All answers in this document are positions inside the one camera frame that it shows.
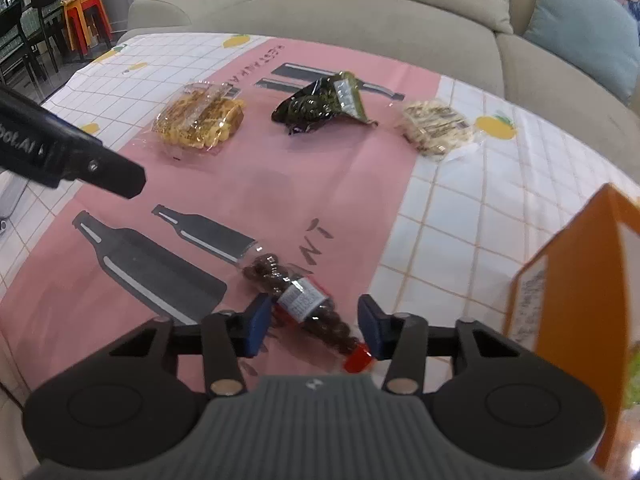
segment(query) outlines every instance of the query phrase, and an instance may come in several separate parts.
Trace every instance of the wooden chair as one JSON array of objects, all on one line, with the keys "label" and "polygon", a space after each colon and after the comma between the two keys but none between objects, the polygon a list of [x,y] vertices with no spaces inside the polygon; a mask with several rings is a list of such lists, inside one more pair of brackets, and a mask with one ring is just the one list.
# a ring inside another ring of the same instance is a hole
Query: wooden chair
[{"label": "wooden chair", "polygon": [[31,0],[31,7],[38,11],[40,30],[28,37],[29,44],[33,46],[44,41],[49,51],[53,69],[58,72],[56,57],[53,54],[49,38],[53,38],[63,59],[69,56],[69,49],[62,33],[62,30],[65,28],[64,9],[60,4],[60,0]]},{"label": "wooden chair", "polygon": [[[42,95],[33,75],[34,72],[37,77],[45,78],[45,75],[24,35],[20,22],[21,17],[22,0],[17,0],[13,5],[0,12],[0,38],[8,40],[0,48],[0,52],[3,53],[3,55],[0,54],[2,56],[0,57],[0,80],[6,84],[4,74],[22,62],[31,82],[36,87],[36,91]],[[11,34],[14,30],[17,31],[17,34]]]}]

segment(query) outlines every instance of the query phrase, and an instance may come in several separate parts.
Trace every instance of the product label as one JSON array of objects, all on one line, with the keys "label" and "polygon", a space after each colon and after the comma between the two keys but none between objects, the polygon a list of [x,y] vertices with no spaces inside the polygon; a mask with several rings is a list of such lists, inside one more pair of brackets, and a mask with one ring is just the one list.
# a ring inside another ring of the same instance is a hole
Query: product label
[{"label": "product label", "polygon": [[8,144],[12,148],[17,148],[18,150],[23,150],[25,153],[30,154],[35,145],[36,141],[29,139],[29,137],[21,137],[19,132],[12,132],[11,130],[7,130],[4,127],[4,124],[0,124],[0,139],[5,144]]},{"label": "product label", "polygon": [[353,89],[348,81],[340,79],[334,82],[335,92],[338,94],[338,101],[342,111],[351,117],[358,117],[358,109],[356,101],[353,98]]},{"label": "product label", "polygon": [[509,327],[508,337],[531,351],[536,346],[540,331],[547,264],[548,257],[542,256],[522,273]]},{"label": "product label", "polygon": [[289,285],[280,296],[278,303],[298,323],[302,323],[311,311],[326,300],[327,296],[315,288],[306,278],[300,278]]}]

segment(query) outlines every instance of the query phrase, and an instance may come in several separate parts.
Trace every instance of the gray sofa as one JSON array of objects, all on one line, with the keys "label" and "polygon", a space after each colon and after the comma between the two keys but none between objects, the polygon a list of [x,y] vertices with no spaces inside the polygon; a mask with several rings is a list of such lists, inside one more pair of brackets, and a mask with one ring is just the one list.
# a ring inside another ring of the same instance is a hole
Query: gray sofa
[{"label": "gray sofa", "polygon": [[129,32],[238,32],[393,57],[504,97],[640,180],[640,89],[625,106],[586,74],[524,40],[536,0],[511,0],[513,35],[409,0],[136,0]]}]

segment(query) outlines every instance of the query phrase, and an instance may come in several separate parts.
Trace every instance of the orange stool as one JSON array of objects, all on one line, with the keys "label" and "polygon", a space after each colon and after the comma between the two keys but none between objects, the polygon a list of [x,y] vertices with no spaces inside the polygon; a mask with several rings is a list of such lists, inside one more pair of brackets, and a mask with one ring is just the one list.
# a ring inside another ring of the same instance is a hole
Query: orange stool
[{"label": "orange stool", "polygon": [[91,33],[84,16],[87,11],[94,19],[98,35],[111,48],[112,31],[102,0],[62,0],[65,7],[66,29],[71,48],[77,50],[81,59],[89,51]]}]

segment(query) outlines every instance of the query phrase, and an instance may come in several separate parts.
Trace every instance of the white grid tablecloth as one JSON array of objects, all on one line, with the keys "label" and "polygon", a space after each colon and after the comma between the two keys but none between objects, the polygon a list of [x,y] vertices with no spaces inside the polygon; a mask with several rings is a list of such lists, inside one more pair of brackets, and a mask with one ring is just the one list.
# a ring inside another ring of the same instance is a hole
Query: white grid tablecloth
[{"label": "white grid tablecloth", "polygon": [[[117,56],[78,71],[44,107],[118,150],[190,80],[205,78],[268,38],[222,48],[230,34],[153,34],[127,41]],[[139,63],[146,65],[140,68]],[[500,330],[506,287],[520,267],[605,182],[633,200],[640,188],[580,141],[478,88],[443,76],[438,97],[465,114],[511,118],[511,140],[488,137],[463,159],[416,156],[412,177],[369,293],[387,312],[412,312],[452,326],[472,316]],[[30,183],[0,240],[0,297],[80,182],[57,189]],[[449,373],[429,359],[426,389]],[[384,373],[380,364],[374,374]]]}]

